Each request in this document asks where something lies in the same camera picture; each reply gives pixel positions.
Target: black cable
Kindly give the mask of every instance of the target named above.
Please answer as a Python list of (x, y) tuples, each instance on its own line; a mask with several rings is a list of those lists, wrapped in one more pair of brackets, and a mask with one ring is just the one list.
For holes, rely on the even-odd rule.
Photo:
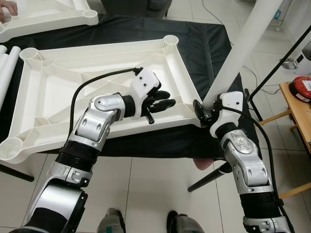
[(71, 132), (73, 130), (74, 105), (76, 103), (77, 96), (78, 96), (79, 92), (82, 90), (83, 87), (85, 87), (86, 85), (89, 85), (90, 83), (95, 82), (95, 81), (97, 81), (99, 79), (106, 78), (108, 76), (112, 76), (112, 75), (116, 75), (116, 74), (122, 74), (122, 73), (130, 72), (130, 71), (138, 73), (141, 70), (142, 70), (142, 68), (131, 68), (131, 69), (118, 70), (118, 71), (114, 71), (114, 72), (110, 72), (110, 73), (107, 73), (107, 74), (100, 75), (98, 77), (90, 79), (90, 80), (86, 81), (85, 83), (81, 84), (77, 88), (77, 90), (75, 91), (75, 93), (73, 94), (73, 97), (72, 97), (71, 107), (70, 107), (70, 123), (69, 123), (69, 134), (68, 134), (68, 136), (71, 134)]
[(281, 88), (279, 88), (278, 90), (276, 90), (275, 92), (269, 92), (269, 91), (265, 91), (265, 90), (263, 90), (263, 89), (261, 89), (261, 91), (263, 91), (263, 92), (265, 92), (265, 93), (267, 93), (267, 94), (269, 94), (269, 95), (275, 95), (275, 94), (277, 94), (277, 92), (280, 90)]
[[(262, 126), (255, 120), (253, 119), (251, 116), (249, 116), (248, 114), (244, 113), (244, 112), (241, 112), (239, 110), (236, 110), (234, 108), (228, 108), (228, 107), (225, 107), (225, 106), (221, 106), (221, 109), (224, 109), (224, 110), (228, 110), (228, 111), (232, 111), (232, 112), (235, 112), (235, 113), (238, 113), (238, 114), (241, 114), (243, 117), (251, 120), (257, 127), (258, 129), (260, 130), (260, 132), (262, 133), (264, 139), (266, 140), (267, 142), (267, 147), (268, 147), (268, 152), (269, 152), (269, 161), (270, 161), (270, 170), (271, 170), (271, 181), (272, 181), (272, 187), (273, 187), (273, 190), (274, 190), (274, 195), (276, 197), (276, 200), (279, 200), (279, 196), (278, 196), (278, 193), (277, 193), (277, 187), (276, 187), (276, 175), (275, 175), (275, 171), (274, 171), (274, 162), (273, 162), (273, 155), (272, 155), (272, 147), (271, 147), (271, 144), (270, 144), (270, 140), (268, 138), (268, 135), (266, 134), (266, 132), (264, 131), (264, 129), (262, 128)], [(295, 233), (294, 231), (294, 227), (292, 226), (292, 223), (288, 217), (288, 215), (286, 214), (284, 208), (282, 205), (279, 205), (279, 208), (282, 212), (282, 214), (284, 215), (284, 217), (286, 218), (286, 221), (288, 223), (288, 226), (291, 230), (292, 233)]]

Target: black tablecloth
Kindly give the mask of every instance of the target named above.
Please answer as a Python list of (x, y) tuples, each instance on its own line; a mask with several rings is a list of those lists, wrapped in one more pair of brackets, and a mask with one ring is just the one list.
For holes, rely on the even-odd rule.
[[(11, 50), (34, 47), (50, 50), (65, 47), (162, 39), (168, 34), (179, 38), (178, 50), (201, 99), (205, 97), (223, 65), (231, 45), (223, 25), (201, 24), (143, 17), (99, 15), (96, 26), (78, 26), (13, 38), (4, 43)], [(23, 62), (19, 59), (0, 112), (0, 142), (8, 135)], [(230, 91), (243, 91), (240, 75)], [(248, 112), (247, 104), (243, 110)], [(258, 145), (251, 122), (240, 118), (240, 128)], [(156, 158), (221, 158), (223, 151), (208, 129), (186, 125), (107, 140), (104, 156)]]

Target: white pole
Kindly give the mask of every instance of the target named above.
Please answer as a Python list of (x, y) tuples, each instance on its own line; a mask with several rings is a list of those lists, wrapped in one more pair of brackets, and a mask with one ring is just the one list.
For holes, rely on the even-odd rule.
[(9, 84), (18, 60), (20, 53), (20, 48), (14, 46), (6, 60), (5, 66), (3, 67), (0, 73), (0, 110), (6, 95), (6, 92), (9, 88)]
[(9, 55), (6, 53), (0, 55), (0, 73), (1, 73), (8, 57), (9, 57)]
[(255, 7), (203, 100), (203, 108), (209, 112), (219, 94), (228, 91), (246, 59), (254, 50), (264, 31), (276, 14), (283, 0), (257, 0)]
[(6, 53), (8, 49), (4, 45), (0, 45), (0, 55)]

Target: gray shoe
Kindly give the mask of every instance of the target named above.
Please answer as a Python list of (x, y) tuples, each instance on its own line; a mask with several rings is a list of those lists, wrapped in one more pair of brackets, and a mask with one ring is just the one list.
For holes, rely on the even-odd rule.
[(100, 222), (97, 233), (126, 233), (125, 224), (120, 211), (109, 208), (106, 216)]

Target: tile floor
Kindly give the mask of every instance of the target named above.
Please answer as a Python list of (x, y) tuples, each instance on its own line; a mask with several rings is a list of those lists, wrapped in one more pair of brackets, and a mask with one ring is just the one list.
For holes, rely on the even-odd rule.
[[(89, 1), (93, 9), (103, 12), (96, 0)], [(205, 6), (223, 21), (234, 43), (253, 5), (234, 0), (204, 1)], [(201, 0), (173, 0), (165, 19), (219, 24), (204, 10)], [(245, 65), (256, 73), (260, 82), (291, 46), (282, 30), (276, 32), (269, 27)], [(254, 76), (246, 69), (241, 70), (241, 76), (244, 88), (254, 90)], [(267, 84), (291, 81), (294, 77), (278, 71)], [(276, 91), (277, 86), (264, 89)], [(268, 95), (259, 92), (254, 101), (263, 118), (287, 109), (281, 93)], [(311, 179), (310, 160), (297, 132), (289, 131), (292, 125), (293, 122), (285, 116), (264, 126), (274, 149), (276, 181), (280, 193)], [(266, 143), (260, 132), (258, 136), (264, 161), (269, 167)], [(33, 183), (6, 174), (0, 175), (0, 196), (7, 197), (0, 199), (0, 233), (7, 233), (22, 225), (29, 201), (54, 159), (55, 155), (34, 154), (22, 164), (9, 165), (34, 175)], [(86, 189), (89, 199), (78, 231), (96, 232), (107, 208), (113, 206), (125, 216), (129, 233), (165, 233), (166, 214), (171, 209), (195, 218), (206, 233), (243, 233), (243, 211), (232, 174), (220, 177), (196, 192), (187, 192), (190, 184), (221, 163), (218, 161), (206, 171), (199, 171), (190, 159), (99, 158), (92, 181)], [(284, 202), (295, 231), (309, 233), (310, 191), (285, 199)]]

